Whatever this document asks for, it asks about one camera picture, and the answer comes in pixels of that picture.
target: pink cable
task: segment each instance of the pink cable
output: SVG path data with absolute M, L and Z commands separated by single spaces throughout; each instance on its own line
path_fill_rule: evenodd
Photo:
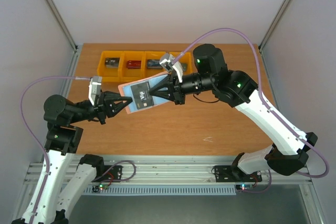
M 267 104 L 267 102 L 265 101 L 264 97 L 263 97 L 263 89 L 262 89 L 262 82 L 261 82 L 261 73 L 260 73 L 260 64 L 259 64 L 259 60 L 258 60 L 258 55 L 257 55 L 257 51 L 254 48 L 252 42 L 249 40 L 249 38 L 243 34 L 241 31 L 232 29 L 232 28 L 218 28 L 218 29 L 214 29 L 211 30 L 205 34 L 203 34 L 202 36 L 200 36 L 198 39 L 196 39 L 194 42 L 192 42 L 184 51 L 182 51 L 174 60 L 173 60 L 173 64 L 175 64 L 176 62 L 178 62 L 178 60 L 185 55 L 186 52 L 188 52 L 195 44 L 197 44 L 200 40 L 204 39 L 205 37 L 217 33 L 219 31 L 230 31 L 233 32 L 235 34 L 240 35 L 241 37 L 243 37 L 246 42 L 249 44 L 250 48 L 252 49 L 253 55 L 254 55 L 254 59 L 256 62 L 256 67 L 257 67 L 257 75 L 258 75 L 258 85 L 259 85 L 259 89 L 258 89 L 258 94 L 259 97 L 263 103 L 263 105 L 269 110 L 270 106 Z M 319 175 L 310 175 L 308 173 L 302 173 L 302 172 L 297 172 L 298 174 L 302 175 L 302 176 L 306 176 L 306 177 L 310 177 L 310 178 L 322 178 L 324 176 L 327 176 L 327 174 L 329 173 L 330 170 L 330 166 L 329 163 L 327 161 L 327 159 L 322 155 L 322 153 L 320 153 L 319 150 L 317 150 L 314 146 L 312 146 L 311 144 L 309 144 L 307 141 L 303 140 L 300 138 L 300 135 L 293 130 L 275 111 L 270 110 L 270 112 L 297 138 L 299 139 L 301 142 L 303 142 L 306 146 L 308 146 L 309 148 L 311 148 L 324 162 L 325 164 L 325 171 L 322 174 Z
M 35 85 L 35 84 L 37 84 L 37 83 L 39 83 L 41 81 L 55 80 L 55 79 L 90 80 L 90 78 L 88 78 L 88 77 L 71 77 L 71 76 L 48 76 L 48 77 L 43 77 L 43 78 L 37 79 L 36 81 L 33 81 L 32 83 L 30 83 L 25 88 L 25 90 L 23 91 L 23 93 L 21 95 L 21 98 L 20 98 L 20 113 L 21 113 L 21 118 L 23 120 L 23 124 L 25 125 L 27 131 L 31 134 L 31 136 L 35 140 L 35 142 L 38 145 L 38 147 L 42 150 L 43 156 L 44 156 L 44 159 L 45 159 L 45 162 L 46 162 L 46 175 L 43 178 L 40 191 L 38 192 L 38 195 L 36 197 L 36 201 L 35 201 L 35 204 L 34 204 L 34 207 L 33 207 L 33 213 L 35 213 L 36 210 L 37 210 L 38 204 L 39 204 L 39 202 L 41 200 L 41 196 L 42 196 L 43 190 L 44 190 L 44 188 L 46 186 L 47 179 L 48 179 L 48 174 L 49 174 L 49 171 L 50 171 L 50 164 L 49 164 L 49 157 L 48 157 L 48 154 L 47 154 L 46 150 L 44 149 L 44 147 L 42 146 L 42 144 L 40 143 L 40 141 L 37 139 L 36 135 L 32 132 L 32 130 L 30 129 L 30 127 L 27 124 L 27 121 L 26 121 L 25 116 L 23 114 L 22 103 L 23 103 L 23 98 L 24 98 L 26 92 L 28 91 L 28 89 L 30 89 L 31 86 L 33 86 L 33 85 Z M 33 214 L 31 216 L 30 220 L 29 220 L 29 224 L 33 223 L 34 217 L 35 217 L 35 215 Z

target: yellow bin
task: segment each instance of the yellow bin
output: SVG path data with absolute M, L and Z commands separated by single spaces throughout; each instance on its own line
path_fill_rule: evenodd
M 166 52 L 163 51 L 103 51 L 97 67 L 97 74 L 103 77 L 103 82 L 131 82 L 141 80 L 164 71 L 163 69 L 148 69 L 146 66 L 147 60 L 159 60 L 165 53 Z M 174 57 L 180 54 L 180 52 L 169 53 Z M 120 58 L 118 68 L 107 68 L 105 66 L 106 58 Z M 127 62 L 129 60 L 141 61 L 141 68 L 128 69 Z M 193 72 L 190 52 L 187 52 L 180 59 L 180 62 L 188 64 L 184 74 Z

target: small item in bin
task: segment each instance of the small item in bin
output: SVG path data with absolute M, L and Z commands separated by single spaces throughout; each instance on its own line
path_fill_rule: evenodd
M 127 61 L 126 67 L 128 69 L 141 68 L 141 60 L 129 60 Z
M 105 67 L 107 68 L 118 68 L 120 58 L 106 58 Z
M 159 60 L 147 60 L 147 68 L 149 69 L 162 69 Z
M 183 72 L 187 71 L 188 68 L 188 64 L 187 63 L 181 63 L 182 68 L 183 68 Z

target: cable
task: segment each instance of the cable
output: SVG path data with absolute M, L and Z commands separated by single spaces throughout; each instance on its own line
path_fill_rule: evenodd
M 254 187 L 256 187 L 256 186 L 258 185 L 258 179 L 257 179 L 256 176 L 254 176 L 254 174 L 250 174 L 250 176 L 251 176 L 252 178 L 254 178 L 254 180 L 255 180 L 255 183 L 254 183 L 254 185 L 252 186 L 252 187 L 254 188 Z
M 272 184 L 272 174 L 271 171 L 268 170 L 268 174 L 269 174 L 269 181 L 268 184 L 266 186 L 265 189 L 261 190 L 261 191 L 254 191 L 254 190 L 237 190 L 236 191 L 241 191 L 242 193 L 249 193 L 249 194 L 262 194 L 265 193 L 266 191 L 268 191 L 268 189 L 271 187 Z
M 307 141 L 305 141 L 304 139 L 301 139 L 300 135 L 295 131 L 293 130 L 275 111 L 273 111 L 271 109 L 271 107 L 268 105 L 268 103 L 266 102 L 265 98 L 264 98 L 264 94 L 263 94 L 263 89 L 262 89 L 262 82 L 261 82 L 261 72 L 260 72 L 260 64 L 259 64 L 259 59 L 258 59 L 258 55 L 257 55 L 257 51 L 256 49 L 254 48 L 252 42 L 249 40 L 249 38 L 243 34 L 241 31 L 238 31 L 238 30 L 235 30 L 235 29 L 232 29 L 232 28 L 218 28 L 218 29 L 214 29 L 214 30 L 211 30 L 205 34 L 203 34 L 202 36 L 200 36 L 198 39 L 196 39 L 194 42 L 192 42 L 185 50 L 183 50 L 173 61 L 172 63 L 175 64 L 176 62 L 178 62 L 178 60 L 183 56 L 185 55 L 186 52 L 188 52 L 195 44 L 197 44 L 200 40 L 204 39 L 205 37 L 211 35 L 211 34 L 214 34 L 214 33 L 217 33 L 219 31 L 230 31 L 232 33 L 235 33 L 235 34 L 238 34 L 240 35 L 241 37 L 243 37 L 246 42 L 248 43 L 248 45 L 250 46 L 252 52 L 253 52 L 253 56 L 254 56 L 254 59 L 255 59 L 255 62 L 256 62 L 256 67 L 257 67 L 257 76 L 258 76 L 258 85 L 259 85 L 259 89 L 258 89 L 258 94 L 259 94 L 259 97 L 263 103 L 263 105 L 297 138 L 299 139 L 303 144 L 305 144 L 306 146 L 308 146 L 309 148 L 311 148 L 324 162 L 325 164 L 325 171 L 324 173 L 322 174 L 319 174 L 319 175 L 310 175 L 308 173 L 302 173 L 302 172 L 297 172 L 298 174 L 302 175 L 302 176 L 306 176 L 306 177 L 309 177 L 309 178 L 322 178 L 322 177 L 325 177 L 327 176 L 327 174 L 329 173 L 329 170 L 330 170 L 330 166 L 329 166 L 329 163 L 327 161 L 327 159 L 322 155 L 322 153 L 320 153 L 314 146 L 312 146 L 311 144 L 309 144 Z
M 213 76 L 213 75 L 214 75 L 213 73 L 210 74 L 210 82 L 211 82 L 211 85 L 212 85 L 212 87 L 214 88 L 214 90 L 216 90 L 218 93 L 220 93 L 220 90 L 216 87 L 216 85 L 215 85 L 215 83 L 214 83 L 214 80 L 212 79 L 212 76 Z
M 219 102 L 219 99 L 216 100 L 216 101 L 212 101 L 212 102 L 203 101 L 203 100 L 201 100 L 200 98 L 197 98 L 195 94 L 193 94 L 193 97 L 194 97 L 197 101 L 205 102 L 205 103 L 216 103 L 216 102 Z
M 134 162 L 133 161 L 130 161 L 130 160 L 122 160 L 122 161 L 119 161 L 119 162 L 116 162 L 114 165 L 111 165 L 110 168 L 108 168 L 100 177 L 97 177 L 95 178 L 92 182 L 95 182 L 96 180 L 99 180 L 101 179 L 104 175 L 106 175 L 112 168 L 114 168 L 116 165 L 119 165 L 121 163 L 129 163 L 133 166 L 134 168 L 134 171 L 133 171 L 133 174 L 131 176 L 129 176 L 128 178 L 124 178 L 124 179 L 115 179 L 114 181 L 115 182 L 123 182 L 123 181 L 129 181 L 131 178 L 133 178 L 136 174 L 136 171 L 137 171 L 137 167 L 135 166 Z
M 113 181 L 114 177 L 113 177 L 113 175 L 110 174 L 110 173 L 107 173 L 107 174 L 111 176 L 110 182 L 109 182 L 109 184 L 107 185 L 107 187 L 109 187 L 109 186 L 112 184 L 112 181 Z
M 50 162 L 49 162 L 49 157 L 48 157 L 48 154 L 47 154 L 46 150 L 44 149 L 44 147 L 42 146 L 42 144 L 40 143 L 40 141 L 37 139 L 36 135 L 32 132 L 32 130 L 30 129 L 30 127 L 27 124 L 27 121 L 26 121 L 25 116 L 23 114 L 22 104 L 23 104 L 23 98 L 24 98 L 26 92 L 28 91 L 28 89 L 30 89 L 31 86 L 33 86 L 33 85 L 35 85 L 35 84 L 37 84 L 37 83 L 39 83 L 41 81 L 55 80 L 55 79 L 90 80 L 90 78 L 88 78 L 88 77 L 72 77 L 72 76 L 48 76 L 48 77 L 43 77 L 43 78 L 40 78 L 40 79 L 37 79 L 37 80 L 31 82 L 25 88 L 25 90 L 23 91 L 23 93 L 21 95 L 21 98 L 20 98 L 20 113 L 21 113 L 21 118 L 23 120 L 23 124 L 26 127 L 27 131 L 30 133 L 30 135 L 35 140 L 35 142 L 38 145 L 38 147 L 42 150 L 43 156 L 44 156 L 44 159 L 45 159 L 45 162 L 46 162 L 46 175 L 43 178 L 40 191 L 38 192 L 38 195 L 37 195 L 34 207 L 33 207 L 33 212 L 36 212 L 38 204 L 39 204 L 39 202 L 41 200 L 41 196 L 42 196 L 43 190 L 44 190 L 44 188 L 46 186 L 47 179 L 48 179 L 48 174 L 49 174 L 49 171 L 50 171 L 50 164 L 49 164 Z M 35 215 L 31 216 L 31 218 L 29 220 L 29 224 L 33 223 L 34 216 Z

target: wooden table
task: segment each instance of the wooden table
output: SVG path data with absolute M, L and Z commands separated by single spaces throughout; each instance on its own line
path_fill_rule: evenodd
M 242 70 L 257 81 L 255 61 L 248 45 L 221 44 L 220 48 L 232 70 Z M 97 65 L 104 50 L 182 51 L 187 44 L 84 44 L 76 76 L 97 75 Z M 272 101 L 262 60 L 263 91 Z M 118 83 L 103 83 L 102 90 L 118 92 Z M 74 81 L 69 100 L 86 100 L 88 82 Z M 198 96 L 206 101 L 215 98 L 210 91 Z M 254 152 L 271 144 L 271 140 L 249 118 L 222 102 L 207 104 L 188 95 L 185 105 L 173 102 L 149 110 L 126 114 L 121 111 L 107 119 L 76 124 L 84 129 L 79 154 L 128 155 L 237 155 Z

